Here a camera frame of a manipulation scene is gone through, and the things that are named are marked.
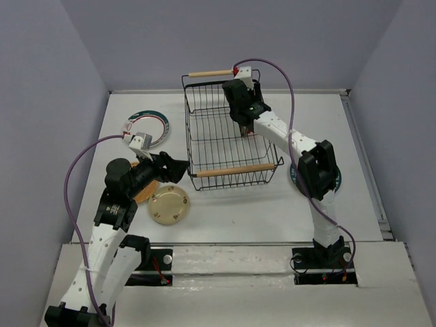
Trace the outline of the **black rimmed silver plate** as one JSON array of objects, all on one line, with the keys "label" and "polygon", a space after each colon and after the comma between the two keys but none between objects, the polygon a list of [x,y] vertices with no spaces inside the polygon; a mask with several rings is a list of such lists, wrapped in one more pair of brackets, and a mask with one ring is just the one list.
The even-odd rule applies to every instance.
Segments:
[{"label": "black rimmed silver plate", "polygon": [[239,129],[240,129],[240,135],[244,138],[244,137],[247,137],[250,133],[251,133],[251,130],[247,127],[247,126],[242,126],[242,125],[240,125],[239,126]]}]

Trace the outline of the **white plate teal lettered rim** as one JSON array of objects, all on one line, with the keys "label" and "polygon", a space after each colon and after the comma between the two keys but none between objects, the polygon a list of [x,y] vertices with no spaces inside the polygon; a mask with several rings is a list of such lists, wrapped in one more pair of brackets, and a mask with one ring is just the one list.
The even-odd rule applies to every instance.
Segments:
[{"label": "white plate teal lettered rim", "polygon": [[[290,165],[290,178],[291,178],[293,184],[296,185],[297,184],[296,170],[295,170],[295,168],[292,165]],[[335,179],[335,189],[334,189],[334,192],[338,192],[338,190],[341,187],[341,184],[342,184],[342,174],[341,174],[340,169],[338,169],[337,177]]]}]

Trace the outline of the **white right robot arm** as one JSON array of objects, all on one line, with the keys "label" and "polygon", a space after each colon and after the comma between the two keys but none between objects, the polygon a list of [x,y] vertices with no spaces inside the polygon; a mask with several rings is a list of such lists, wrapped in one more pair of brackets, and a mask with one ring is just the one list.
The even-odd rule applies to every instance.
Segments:
[{"label": "white right robot arm", "polygon": [[355,251],[345,246],[345,228],[335,219],[334,195],[339,174],[333,145],[324,140],[314,141],[281,120],[264,103],[260,85],[249,90],[240,79],[224,82],[222,86],[230,106],[230,116],[242,131],[252,131],[291,159],[298,190],[311,205],[313,246],[294,250],[296,269],[347,270]]}]

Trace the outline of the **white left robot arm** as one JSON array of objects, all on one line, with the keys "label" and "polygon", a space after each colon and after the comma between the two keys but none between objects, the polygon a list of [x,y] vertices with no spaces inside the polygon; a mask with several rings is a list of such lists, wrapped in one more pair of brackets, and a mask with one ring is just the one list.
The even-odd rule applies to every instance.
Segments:
[{"label": "white left robot arm", "polygon": [[178,183],[186,160],[160,152],[139,159],[123,158],[106,166],[105,189],[99,200],[91,239],[82,246],[83,261],[57,306],[49,306],[48,326],[112,326],[118,295],[135,269],[151,261],[149,239],[129,234],[138,205],[135,197],[151,182]]}]

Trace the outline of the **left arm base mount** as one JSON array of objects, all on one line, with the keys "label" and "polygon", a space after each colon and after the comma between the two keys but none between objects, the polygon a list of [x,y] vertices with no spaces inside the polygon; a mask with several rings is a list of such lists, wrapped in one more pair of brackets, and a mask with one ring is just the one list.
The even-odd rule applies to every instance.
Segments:
[{"label": "left arm base mount", "polygon": [[151,249],[147,262],[133,271],[126,286],[170,287],[173,284],[172,249]]}]

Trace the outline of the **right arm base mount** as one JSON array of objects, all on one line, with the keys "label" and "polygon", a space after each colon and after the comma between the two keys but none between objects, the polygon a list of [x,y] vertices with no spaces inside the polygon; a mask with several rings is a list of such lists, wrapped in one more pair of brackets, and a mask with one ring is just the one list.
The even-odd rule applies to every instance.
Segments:
[{"label": "right arm base mount", "polygon": [[340,250],[333,259],[322,261],[315,256],[312,247],[292,249],[290,268],[294,272],[296,285],[358,285],[349,247]]}]

